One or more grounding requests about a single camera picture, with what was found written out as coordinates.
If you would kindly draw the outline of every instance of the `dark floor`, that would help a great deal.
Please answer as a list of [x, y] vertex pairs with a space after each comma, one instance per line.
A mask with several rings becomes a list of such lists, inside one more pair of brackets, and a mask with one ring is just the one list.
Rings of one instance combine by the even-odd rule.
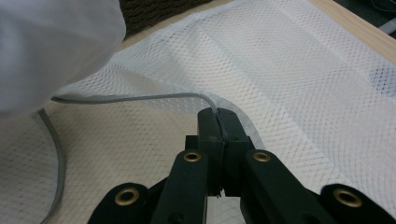
[[[396, 17], [396, 13], [384, 12], [375, 8], [372, 0], [334, 0], [334, 2], [355, 13], [372, 25], [379, 27]], [[396, 39], [396, 32], [391, 34]]]

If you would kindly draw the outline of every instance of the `wooden surface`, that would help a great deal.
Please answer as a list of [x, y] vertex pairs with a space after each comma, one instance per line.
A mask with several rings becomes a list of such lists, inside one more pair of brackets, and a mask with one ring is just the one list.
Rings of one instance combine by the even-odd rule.
[[[347, 9], [341, 7], [333, 0], [310, 0], [312, 4], [321, 9], [324, 13], [329, 15], [334, 21], [338, 22], [342, 27], [356, 36], [361, 42], [369, 46], [371, 49], [382, 55], [385, 59], [396, 64], [396, 40], [386, 35], [382, 31], [375, 28], [373, 25], [364, 21]], [[137, 43], [151, 33], [164, 28], [165, 26], [179, 21], [191, 13], [206, 10], [212, 7], [217, 7], [231, 2], [231, 0], [214, 0], [211, 3], [190, 9], [180, 15], [172, 17], [166, 21], [162, 21], [157, 25], [140, 32], [137, 35], [125, 40], [120, 49], [128, 48]]]

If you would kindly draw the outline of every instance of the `white mesh laundry bag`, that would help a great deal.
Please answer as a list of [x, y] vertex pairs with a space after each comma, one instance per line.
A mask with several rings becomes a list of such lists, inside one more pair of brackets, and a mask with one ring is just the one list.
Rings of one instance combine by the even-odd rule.
[[[395, 93], [395, 65], [307, 1], [239, 0], [193, 14], [46, 107], [67, 160], [49, 223], [86, 223], [118, 184], [167, 176], [210, 106], [235, 111], [255, 146], [306, 188], [344, 183], [396, 217]], [[243, 222], [237, 199], [209, 200], [207, 223]]]

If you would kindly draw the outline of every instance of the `dark brown wicker basket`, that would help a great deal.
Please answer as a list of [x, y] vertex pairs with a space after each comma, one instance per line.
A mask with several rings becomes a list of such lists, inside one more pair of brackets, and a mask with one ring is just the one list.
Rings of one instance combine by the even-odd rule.
[[211, 0], [120, 0], [125, 38]]

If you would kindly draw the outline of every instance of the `brass ring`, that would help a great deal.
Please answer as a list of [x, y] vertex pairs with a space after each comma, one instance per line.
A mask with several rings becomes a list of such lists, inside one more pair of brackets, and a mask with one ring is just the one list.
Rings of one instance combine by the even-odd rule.
[[256, 152], [253, 154], [253, 158], [256, 161], [270, 161], [271, 157], [265, 152]]
[[199, 161], [201, 158], [202, 158], [201, 155], [196, 152], [189, 152], [189, 153], [184, 154], [185, 161], [194, 162], [194, 161]]
[[[122, 195], [125, 193], [132, 193], [132, 197], [128, 197], [128, 199], [124, 199], [122, 198]], [[126, 206], [132, 203], [135, 203], [137, 201], [137, 199], [139, 198], [139, 190], [135, 189], [135, 188], [128, 188], [128, 189], [123, 189], [121, 190], [115, 198], [115, 202], [116, 204], [118, 204], [119, 206]]]
[[332, 194], [338, 202], [349, 207], [360, 207], [363, 204], [361, 198], [345, 189], [335, 189]]

